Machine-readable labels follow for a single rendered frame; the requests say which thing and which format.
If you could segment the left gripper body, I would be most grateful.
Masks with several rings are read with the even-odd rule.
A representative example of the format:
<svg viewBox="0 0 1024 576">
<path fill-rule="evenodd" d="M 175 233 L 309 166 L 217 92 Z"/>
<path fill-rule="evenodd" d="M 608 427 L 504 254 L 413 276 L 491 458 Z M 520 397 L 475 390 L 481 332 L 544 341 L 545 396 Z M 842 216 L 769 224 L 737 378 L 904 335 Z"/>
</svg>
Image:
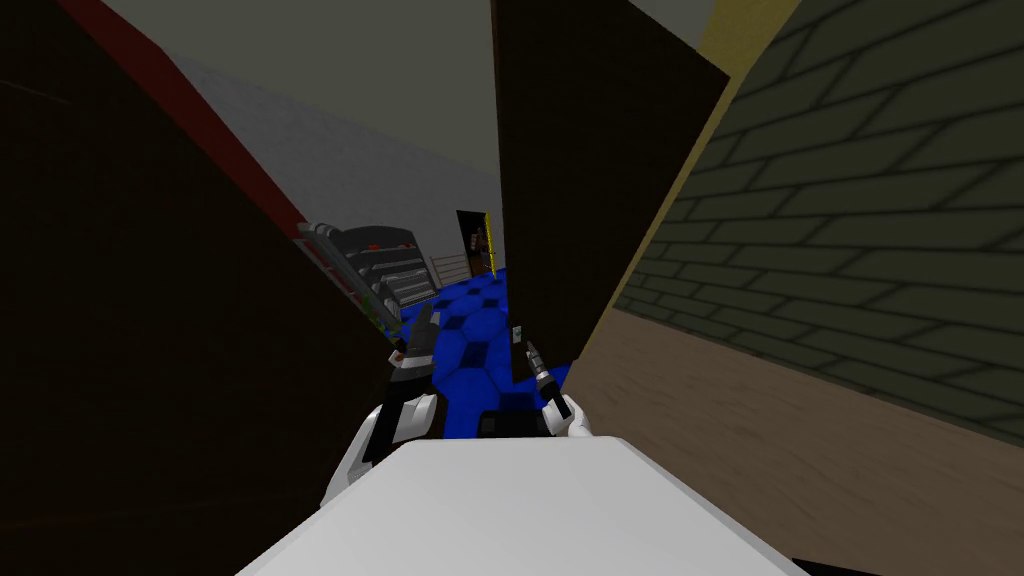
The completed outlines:
<svg viewBox="0 0 1024 576">
<path fill-rule="evenodd" d="M 432 357 L 440 331 L 440 314 L 432 307 L 422 307 L 410 327 L 406 359 Z"/>
</svg>

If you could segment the grey shelving unit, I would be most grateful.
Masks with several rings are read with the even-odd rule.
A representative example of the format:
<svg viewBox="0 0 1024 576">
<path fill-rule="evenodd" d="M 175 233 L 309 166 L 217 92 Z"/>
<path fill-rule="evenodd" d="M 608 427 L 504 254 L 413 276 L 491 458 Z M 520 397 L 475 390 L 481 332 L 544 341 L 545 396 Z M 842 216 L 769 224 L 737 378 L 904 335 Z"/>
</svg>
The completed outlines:
<svg viewBox="0 0 1024 576">
<path fill-rule="evenodd" d="M 300 223 L 298 232 L 299 248 L 387 335 L 400 331 L 406 308 L 439 295 L 426 258 L 407 229 Z"/>
</svg>

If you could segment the dark doorway with yellow edge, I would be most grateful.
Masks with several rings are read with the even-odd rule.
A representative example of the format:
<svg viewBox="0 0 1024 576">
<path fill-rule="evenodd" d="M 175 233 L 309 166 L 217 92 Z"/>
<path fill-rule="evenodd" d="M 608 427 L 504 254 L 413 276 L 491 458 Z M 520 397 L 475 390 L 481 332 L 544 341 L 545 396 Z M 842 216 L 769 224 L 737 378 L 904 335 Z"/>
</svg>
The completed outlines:
<svg viewBox="0 0 1024 576">
<path fill-rule="evenodd" d="M 464 251 L 471 277 L 495 276 L 496 253 L 490 245 L 490 215 L 486 212 L 457 210 Z"/>
</svg>

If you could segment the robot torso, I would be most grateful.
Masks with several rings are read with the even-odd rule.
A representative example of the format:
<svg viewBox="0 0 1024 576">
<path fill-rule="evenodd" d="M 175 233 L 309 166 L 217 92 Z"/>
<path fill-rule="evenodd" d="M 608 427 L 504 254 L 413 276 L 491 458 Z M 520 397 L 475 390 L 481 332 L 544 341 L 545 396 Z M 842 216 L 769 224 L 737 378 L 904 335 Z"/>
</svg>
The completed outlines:
<svg viewBox="0 0 1024 576">
<path fill-rule="evenodd" d="M 237 576 L 807 576 L 628 442 L 419 439 L 362 460 Z"/>
</svg>

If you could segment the dark brown door leaf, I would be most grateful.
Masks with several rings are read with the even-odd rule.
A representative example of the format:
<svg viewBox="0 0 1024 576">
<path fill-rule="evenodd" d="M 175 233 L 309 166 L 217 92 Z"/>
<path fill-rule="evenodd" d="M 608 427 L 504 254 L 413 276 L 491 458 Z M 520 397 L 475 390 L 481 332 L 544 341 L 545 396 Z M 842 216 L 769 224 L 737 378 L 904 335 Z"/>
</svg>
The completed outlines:
<svg viewBox="0 0 1024 576">
<path fill-rule="evenodd" d="M 631 0 L 490 0 L 514 382 L 585 348 L 729 78 Z"/>
</svg>

